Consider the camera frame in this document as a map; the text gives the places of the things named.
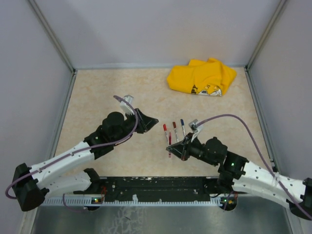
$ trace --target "white wall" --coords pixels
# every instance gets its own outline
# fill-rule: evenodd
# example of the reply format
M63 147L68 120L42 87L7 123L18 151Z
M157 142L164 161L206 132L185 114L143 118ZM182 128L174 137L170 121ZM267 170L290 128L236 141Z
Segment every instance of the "white wall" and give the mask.
M76 68L246 65L278 2L37 0Z
M289 1L251 69L280 170L298 179L312 177L311 9Z
M1 3L0 77L0 226L13 234L22 211L4 191L16 166L47 157L71 77L25 0Z

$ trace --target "pen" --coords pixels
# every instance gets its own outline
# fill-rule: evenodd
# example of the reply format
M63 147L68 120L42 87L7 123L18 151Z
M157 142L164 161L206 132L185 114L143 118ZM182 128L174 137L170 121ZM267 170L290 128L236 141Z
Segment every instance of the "pen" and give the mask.
M176 131L176 122L172 122L172 124L174 125L176 141L179 142L179 138L178 138L178 136L177 136L177 131Z
M167 144L169 145L169 139L168 139L168 133L167 133L166 124L164 124L163 127L164 127L164 131L165 131L165 136L166 136L166 139L167 139Z
M171 145L171 131L169 131L169 145Z
M183 119L181 119L181 125L182 125L183 137L185 137L186 134L185 134L185 127L184 127L184 121L183 121Z

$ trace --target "wooden table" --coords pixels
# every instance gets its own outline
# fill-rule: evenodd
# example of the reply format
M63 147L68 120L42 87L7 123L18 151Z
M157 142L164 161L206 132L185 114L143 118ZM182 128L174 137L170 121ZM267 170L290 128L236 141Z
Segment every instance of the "wooden table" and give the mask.
M177 123L182 139L180 119L188 123L197 118L203 120L219 114L240 116L249 126L267 162L269 157L255 112L252 96L243 68L235 68L237 77L223 97L207 97L180 93L168 87L166 77L170 69L106 69L78 71L61 132L57 155L72 148L102 123L112 111L122 110L113 95L134 96L133 106L147 116L159 119L159 123L144 135L134 134L124 144L107 155L84 164L70 173L94 168L100 176L216 176L217 167L195 158L187 161L165 151L167 141L162 125L166 123L175 135L172 122ZM204 125L199 140L205 143L217 137L228 150L252 160L263 167L246 129L236 119L224 117Z

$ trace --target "yellow towel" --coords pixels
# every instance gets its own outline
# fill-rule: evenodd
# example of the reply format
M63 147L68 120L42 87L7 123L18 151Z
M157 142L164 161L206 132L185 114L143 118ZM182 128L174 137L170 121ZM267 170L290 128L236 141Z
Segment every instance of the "yellow towel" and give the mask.
M225 95L236 71L215 58L207 62L192 59L188 66L174 66L167 77L169 87L184 93Z

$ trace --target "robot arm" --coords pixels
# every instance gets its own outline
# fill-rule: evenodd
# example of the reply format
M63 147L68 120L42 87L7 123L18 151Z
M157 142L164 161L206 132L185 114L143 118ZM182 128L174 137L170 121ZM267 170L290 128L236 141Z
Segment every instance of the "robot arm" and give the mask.
M94 180L98 179L93 169L86 169L74 176L60 176L81 164L109 153L117 143L128 140L132 132L146 133L158 123L157 119L130 107L132 100L132 96L125 96L126 102L120 103L121 108L126 112L126 119L122 113L112 112L93 133L72 149L45 162L30 167L23 163L16 168L12 188L22 211L34 209L47 197L86 190Z
M272 174L245 157L239 156L227 150L216 137L209 139L205 144L200 143L197 135L201 128L196 126L197 120L190 123L193 133L188 133L185 138L176 144L168 146L171 152L183 161L190 156L202 160L210 165L219 166L218 186L224 193L230 191L244 192L272 200L301 218L309 219L293 202L293 197L309 215L312 215L312 179L304 181Z

